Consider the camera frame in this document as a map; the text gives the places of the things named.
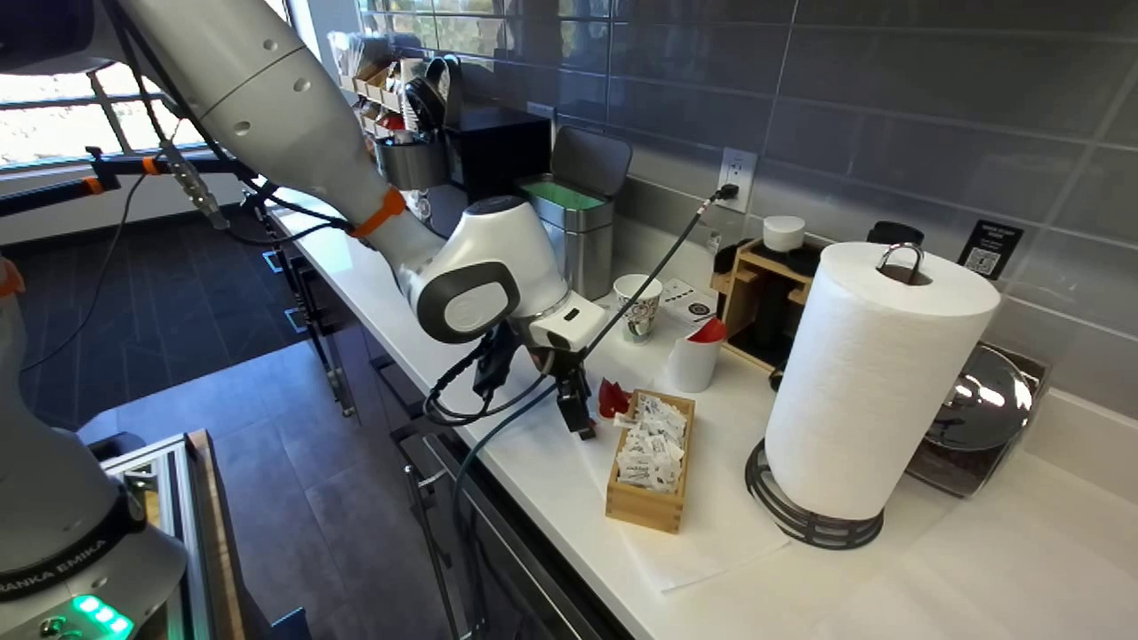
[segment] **floor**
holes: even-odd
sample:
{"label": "floor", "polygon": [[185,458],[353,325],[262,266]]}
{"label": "floor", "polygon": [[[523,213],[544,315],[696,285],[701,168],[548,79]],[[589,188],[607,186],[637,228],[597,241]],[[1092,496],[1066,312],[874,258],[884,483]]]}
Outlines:
{"label": "floor", "polygon": [[110,405],[300,341],[285,322],[285,276],[267,270],[262,250],[217,233],[205,218],[126,228],[98,290],[110,237],[85,232],[2,250],[27,279],[25,398],[45,423],[74,429]]}
{"label": "floor", "polygon": [[[344,333],[344,368],[371,380],[373,344]],[[302,603],[317,640],[448,636],[428,547],[388,429],[404,419],[382,382],[357,382],[357,419],[331,400],[311,344],[103,413],[92,429],[211,429],[254,598],[273,617]]]}

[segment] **kitchen counter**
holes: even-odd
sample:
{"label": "kitchen counter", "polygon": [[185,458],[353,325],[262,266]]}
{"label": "kitchen counter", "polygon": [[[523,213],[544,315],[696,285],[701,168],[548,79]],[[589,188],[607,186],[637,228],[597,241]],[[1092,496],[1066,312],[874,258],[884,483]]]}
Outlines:
{"label": "kitchen counter", "polygon": [[[418,330],[377,252],[333,232],[300,244],[418,388],[468,350]],[[663,312],[645,344],[612,330],[589,378],[671,389],[664,361],[684,325],[680,312]],[[517,359],[498,398],[531,380],[531,359]],[[465,388],[458,378],[448,400],[472,410]],[[784,536],[744,487],[771,410],[763,373],[723,359],[716,382],[690,398],[690,496],[675,536],[605,517],[612,426],[577,442],[544,400],[485,448],[498,483],[637,636],[1133,636],[1130,500],[1021,448],[966,500],[902,478],[870,547],[817,551]]]}

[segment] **paper towel roll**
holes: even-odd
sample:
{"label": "paper towel roll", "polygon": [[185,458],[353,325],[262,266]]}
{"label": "paper towel roll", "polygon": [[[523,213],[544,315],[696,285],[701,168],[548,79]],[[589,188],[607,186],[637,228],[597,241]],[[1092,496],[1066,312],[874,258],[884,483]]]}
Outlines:
{"label": "paper towel roll", "polygon": [[878,273],[890,244],[820,252],[763,429],[774,483],[801,508],[870,517],[946,400],[998,290],[923,252],[929,285]]}

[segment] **dark floor mat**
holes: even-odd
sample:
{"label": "dark floor mat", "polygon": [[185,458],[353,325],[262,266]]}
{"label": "dark floor mat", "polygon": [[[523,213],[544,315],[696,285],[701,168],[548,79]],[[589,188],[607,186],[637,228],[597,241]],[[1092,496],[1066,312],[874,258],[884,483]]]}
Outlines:
{"label": "dark floor mat", "polygon": [[290,290],[262,266],[262,250],[185,213],[126,232],[85,330],[55,350],[78,325],[110,237],[90,232],[2,250],[27,279],[25,398],[45,423],[74,429],[110,405],[300,341],[285,322]]}

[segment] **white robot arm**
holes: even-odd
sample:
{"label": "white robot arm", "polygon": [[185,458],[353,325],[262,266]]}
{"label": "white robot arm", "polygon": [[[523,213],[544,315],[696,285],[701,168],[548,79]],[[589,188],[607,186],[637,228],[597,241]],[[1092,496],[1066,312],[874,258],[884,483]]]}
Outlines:
{"label": "white robot arm", "polygon": [[[404,213],[328,69],[262,0],[6,0],[0,69],[126,59],[179,91],[203,130],[262,179],[312,192],[353,221],[402,279],[422,330],[468,341],[500,321],[532,344],[584,348],[602,308],[560,276],[518,199],[472,205],[448,241]],[[0,263],[0,640],[74,592],[141,621],[180,576],[179,542],[139,525],[90,450],[17,398],[17,273]]]}

